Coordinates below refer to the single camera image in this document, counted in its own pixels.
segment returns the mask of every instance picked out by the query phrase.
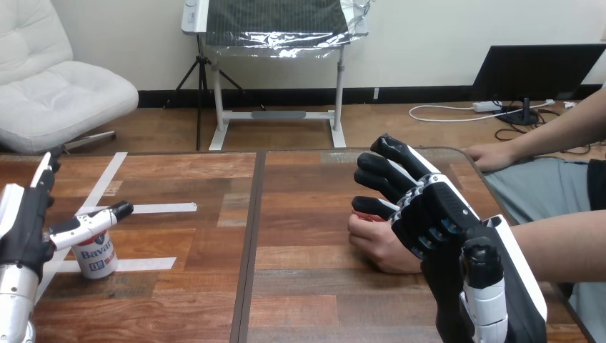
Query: gray shorts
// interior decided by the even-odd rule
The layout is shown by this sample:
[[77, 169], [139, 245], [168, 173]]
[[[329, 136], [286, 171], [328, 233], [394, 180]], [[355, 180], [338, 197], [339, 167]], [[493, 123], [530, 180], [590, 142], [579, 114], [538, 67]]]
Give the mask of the gray shorts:
[[[520, 224], [591, 210], [584, 162], [546, 157], [485, 176]], [[576, 284], [570, 304], [595, 341], [606, 342], [606, 283]]]

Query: chair cushion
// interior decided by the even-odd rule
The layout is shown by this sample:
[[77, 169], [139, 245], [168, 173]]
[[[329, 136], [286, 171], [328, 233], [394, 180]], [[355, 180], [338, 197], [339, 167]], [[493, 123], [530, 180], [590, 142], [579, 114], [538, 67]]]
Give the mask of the chair cushion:
[[72, 58], [50, 0], [0, 0], [0, 85]]
[[0, 143], [15, 151], [52, 148], [134, 110], [136, 89], [109, 70], [65, 61], [0, 86]]

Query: white robotic arm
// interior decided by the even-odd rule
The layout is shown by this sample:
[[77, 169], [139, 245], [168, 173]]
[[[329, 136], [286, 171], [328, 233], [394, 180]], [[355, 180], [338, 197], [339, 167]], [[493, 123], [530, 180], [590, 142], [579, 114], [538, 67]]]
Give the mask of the white robotic arm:
[[75, 216], [43, 230], [59, 154], [47, 152], [30, 187], [7, 184], [0, 198], [0, 342], [34, 343], [29, 321], [42, 267], [56, 250], [102, 233], [128, 216], [132, 204], [120, 202], [101, 211]]

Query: tripod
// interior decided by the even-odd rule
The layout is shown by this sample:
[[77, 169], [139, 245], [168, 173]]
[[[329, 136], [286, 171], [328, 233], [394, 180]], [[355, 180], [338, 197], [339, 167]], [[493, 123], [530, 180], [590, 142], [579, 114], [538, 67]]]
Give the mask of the tripod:
[[[209, 93], [209, 89], [208, 89], [208, 84], [207, 84], [207, 72], [206, 72], [206, 68], [205, 66], [208, 64], [209, 66], [212, 65], [212, 62], [208, 59], [208, 57], [206, 57], [204, 55], [203, 49], [202, 49], [202, 40], [200, 39], [200, 35], [197, 34], [196, 35], [196, 40], [198, 43], [198, 55], [196, 56], [196, 61], [194, 61], [194, 64], [192, 64], [192, 67], [189, 68], [189, 71], [187, 72], [187, 74], [185, 74], [185, 76], [183, 77], [183, 79], [181, 80], [181, 83], [179, 83], [179, 85], [177, 86], [177, 89], [174, 90], [174, 98], [176, 99], [177, 96], [179, 95], [179, 91], [181, 90], [181, 87], [183, 87], [183, 84], [185, 83], [185, 81], [189, 78], [189, 75], [192, 74], [192, 72], [194, 71], [194, 69], [196, 68], [196, 66], [200, 66], [199, 67], [199, 78], [198, 78], [198, 124], [196, 125], [196, 128], [198, 130], [197, 135], [196, 135], [196, 150], [199, 151], [200, 150], [200, 131], [201, 131], [201, 123], [202, 123], [202, 102], [203, 102], [203, 98], [206, 99]], [[240, 92], [240, 95], [243, 96], [244, 98], [257, 103], [257, 105], [261, 108], [261, 110], [265, 111], [265, 106], [263, 106], [263, 104], [259, 101], [257, 101], [255, 98], [253, 98], [252, 96], [248, 95], [248, 93], [246, 93], [246, 91], [240, 87], [240, 85], [235, 82], [231, 77], [229, 77], [229, 75], [225, 74], [221, 69], [219, 70], [219, 73], [221, 74], [221, 76], [223, 76], [227, 81], [229, 81], [230, 84], [233, 84], [234, 87], [236, 87], [238, 89], [238, 91]], [[168, 98], [167, 99], [167, 103], [166, 105], [164, 105], [165, 109], [170, 108], [171, 106], [171, 99]]]

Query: monitor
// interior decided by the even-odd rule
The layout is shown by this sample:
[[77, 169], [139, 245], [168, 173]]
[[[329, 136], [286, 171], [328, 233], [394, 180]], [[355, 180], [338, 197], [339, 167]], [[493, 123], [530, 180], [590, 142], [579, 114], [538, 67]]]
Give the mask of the monitor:
[[605, 49], [606, 44], [491, 46], [473, 84], [472, 98], [520, 100], [522, 111], [497, 118], [534, 124], [537, 114], [530, 110], [530, 100], [570, 99]]

